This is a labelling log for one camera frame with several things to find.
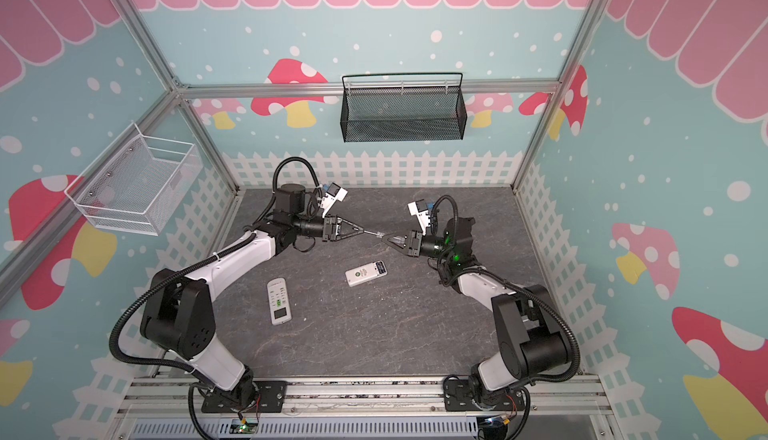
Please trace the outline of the clear handle screwdriver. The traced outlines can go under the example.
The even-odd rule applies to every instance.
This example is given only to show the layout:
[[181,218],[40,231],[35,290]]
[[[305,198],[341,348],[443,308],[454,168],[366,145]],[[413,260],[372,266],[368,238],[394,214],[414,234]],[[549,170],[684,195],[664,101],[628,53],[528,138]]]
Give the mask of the clear handle screwdriver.
[[381,240],[382,242],[384,242],[384,239],[386,239],[386,237],[387,237],[388,235],[390,235],[390,234],[394,234],[394,233],[384,233],[384,232],[379,232],[379,231],[370,231],[370,230],[365,230],[365,233],[364,233],[364,234],[367,234],[367,235],[371,235],[371,236],[374,236],[374,237],[376,237],[377,239],[379,239],[379,240]]

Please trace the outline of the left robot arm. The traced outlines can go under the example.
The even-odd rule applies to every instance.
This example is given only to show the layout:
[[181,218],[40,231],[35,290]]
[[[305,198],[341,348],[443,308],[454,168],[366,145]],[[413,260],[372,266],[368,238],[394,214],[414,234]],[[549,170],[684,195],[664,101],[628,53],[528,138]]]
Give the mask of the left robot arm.
[[[306,189],[301,184],[279,185],[274,176],[269,203],[236,242],[180,271],[160,272],[113,327],[112,357],[131,365],[176,368],[224,392],[248,386],[245,364],[217,337],[217,297],[300,237],[338,242],[365,232],[352,221],[330,215],[333,203],[345,195],[343,188],[324,187],[316,173],[310,178],[313,186]],[[136,313],[142,315],[141,336],[174,353],[175,359],[138,357],[121,348],[120,336]]]

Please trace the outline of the white remote with batteries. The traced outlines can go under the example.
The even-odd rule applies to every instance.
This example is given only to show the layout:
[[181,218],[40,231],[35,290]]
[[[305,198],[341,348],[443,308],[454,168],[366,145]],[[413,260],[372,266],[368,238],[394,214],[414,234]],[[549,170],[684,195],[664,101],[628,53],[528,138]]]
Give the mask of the white remote with batteries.
[[386,276],[388,270],[383,261],[376,261],[348,270],[345,273],[346,282],[355,287],[369,281]]

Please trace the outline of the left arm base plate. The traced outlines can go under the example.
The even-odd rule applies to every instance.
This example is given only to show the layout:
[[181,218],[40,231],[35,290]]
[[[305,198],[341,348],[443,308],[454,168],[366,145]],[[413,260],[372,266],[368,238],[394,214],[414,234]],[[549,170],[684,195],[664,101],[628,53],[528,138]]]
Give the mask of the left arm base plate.
[[245,380],[231,391],[215,387],[204,395],[203,413],[281,413],[288,383]]

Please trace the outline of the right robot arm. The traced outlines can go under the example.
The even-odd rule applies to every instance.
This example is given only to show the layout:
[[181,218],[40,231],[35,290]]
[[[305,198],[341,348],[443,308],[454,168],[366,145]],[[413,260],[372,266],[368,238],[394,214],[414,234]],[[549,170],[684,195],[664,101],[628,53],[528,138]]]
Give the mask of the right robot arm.
[[412,201],[408,210],[419,228],[384,241],[408,257],[425,257],[442,286],[493,315],[498,352],[473,366],[463,382],[477,408],[490,410],[528,386],[566,382],[579,372],[578,340],[547,288],[515,285],[483,266],[473,252],[475,220],[459,215],[453,197]]

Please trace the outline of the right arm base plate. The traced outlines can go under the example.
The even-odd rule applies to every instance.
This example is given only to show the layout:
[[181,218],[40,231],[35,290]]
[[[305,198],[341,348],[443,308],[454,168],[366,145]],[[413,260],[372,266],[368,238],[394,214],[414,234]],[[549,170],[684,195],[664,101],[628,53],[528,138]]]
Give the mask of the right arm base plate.
[[505,389],[488,392],[470,377],[445,377],[441,393],[448,412],[522,412],[525,408],[521,393]]

